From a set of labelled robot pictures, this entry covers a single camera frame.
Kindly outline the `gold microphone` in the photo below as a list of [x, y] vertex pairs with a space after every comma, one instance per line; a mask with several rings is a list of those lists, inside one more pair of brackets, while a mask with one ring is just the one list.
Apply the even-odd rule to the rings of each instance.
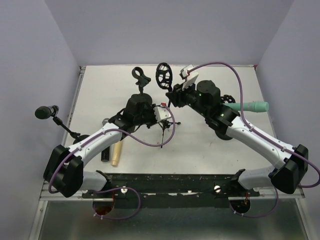
[[123, 148], [123, 141], [119, 141], [115, 143], [113, 146], [112, 158], [111, 158], [111, 165], [113, 167], [117, 167], [119, 164], [122, 148]]

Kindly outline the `black glitter microphone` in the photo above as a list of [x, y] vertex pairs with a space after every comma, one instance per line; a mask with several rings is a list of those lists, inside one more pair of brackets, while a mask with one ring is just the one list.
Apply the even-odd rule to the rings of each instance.
[[[109, 118], [104, 118], [102, 121], [102, 125], [104, 126], [106, 123], [109, 122]], [[101, 157], [100, 160], [103, 163], [107, 163], [110, 161], [110, 147], [105, 148], [102, 152], [101, 152]]]

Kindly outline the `small black microphone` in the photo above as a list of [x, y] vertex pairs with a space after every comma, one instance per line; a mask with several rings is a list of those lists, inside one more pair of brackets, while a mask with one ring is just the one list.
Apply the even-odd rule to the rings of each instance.
[[52, 106], [40, 106], [35, 110], [35, 117], [40, 120], [46, 120], [50, 117], [54, 118], [59, 112], [57, 105]]

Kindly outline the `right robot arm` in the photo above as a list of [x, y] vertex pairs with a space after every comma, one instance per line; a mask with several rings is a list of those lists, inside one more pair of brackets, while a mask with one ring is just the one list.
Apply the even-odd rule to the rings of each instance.
[[174, 107], [189, 106], [203, 116], [219, 138], [236, 139], [271, 163], [269, 167], [239, 170], [230, 183], [234, 195], [241, 196], [259, 187], [274, 187], [286, 194], [295, 192], [308, 170], [301, 159], [309, 153], [305, 146], [281, 143], [254, 125], [245, 124], [238, 111], [221, 102], [221, 91], [211, 80], [202, 80], [186, 89], [176, 84], [165, 95]]

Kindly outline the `black tripod microphone stand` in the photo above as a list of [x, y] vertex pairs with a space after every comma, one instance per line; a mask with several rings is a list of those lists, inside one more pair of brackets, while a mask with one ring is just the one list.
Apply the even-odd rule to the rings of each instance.
[[[172, 87], [172, 83], [173, 83], [173, 72], [172, 69], [170, 67], [170, 65], [166, 62], [161, 62], [157, 68], [156, 68], [156, 72], [155, 72], [155, 80], [157, 85], [162, 89], [162, 90], [166, 90], [167, 92], [170, 92], [173, 87]], [[171, 118], [173, 117], [173, 114], [170, 111], [170, 106], [171, 106], [171, 102], [170, 100], [168, 101], [168, 103], [166, 103], [166, 105], [168, 106], [168, 111], [171, 114]], [[162, 149], [163, 146], [165, 144], [167, 144], [175, 135], [175, 130], [176, 130], [176, 125], [180, 125], [181, 122], [176, 122], [175, 119], [171, 120], [164, 120], [160, 123], [158, 123], [158, 125], [160, 126], [161, 130], [162, 130], [162, 139], [161, 139], [161, 144], [160, 144], [160, 148]], [[172, 127], [172, 132], [170, 137], [164, 141], [164, 136], [165, 136], [165, 130], [169, 130], [170, 127]]]

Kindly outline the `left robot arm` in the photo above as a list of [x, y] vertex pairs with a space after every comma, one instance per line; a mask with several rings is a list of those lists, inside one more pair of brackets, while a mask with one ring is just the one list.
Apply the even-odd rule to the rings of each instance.
[[154, 104], [148, 94], [133, 94], [125, 108], [97, 132], [68, 147], [58, 145], [53, 149], [43, 174], [49, 193], [61, 193], [69, 198], [77, 191], [88, 190], [101, 198], [107, 197], [111, 191], [107, 176], [101, 171], [86, 172], [85, 166], [111, 145], [125, 137], [132, 138], [136, 127], [151, 127], [173, 118], [166, 105]]

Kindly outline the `edge microphone stand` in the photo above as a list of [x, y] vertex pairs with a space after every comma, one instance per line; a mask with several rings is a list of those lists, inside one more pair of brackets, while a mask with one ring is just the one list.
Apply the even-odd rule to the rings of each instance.
[[64, 123], [63, 121], [57, 116], [59, 112], [59, 107], [57, 105], [52, 106], [52, 119], [53, 121], [60, 127], [62, 127], [65, 131], [69, 133], [69, 135], [74, 139], [73, 144], [79, 143], [83, 141], [84, 139], [88, 138], [89, 135], [87, 134], [80, 134], [78, 132], [71, 131]]

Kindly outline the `round base microphone stand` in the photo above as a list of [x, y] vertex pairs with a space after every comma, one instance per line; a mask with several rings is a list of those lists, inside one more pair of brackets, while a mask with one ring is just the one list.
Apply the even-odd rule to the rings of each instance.
[[144, 87], [151, 82], [151, 78], [147, 77], [143, 69], [138, 66], [132, 69], [131, 75], [137, 80], [135, 84], [138, 86], [140, 95], [143, 95]]

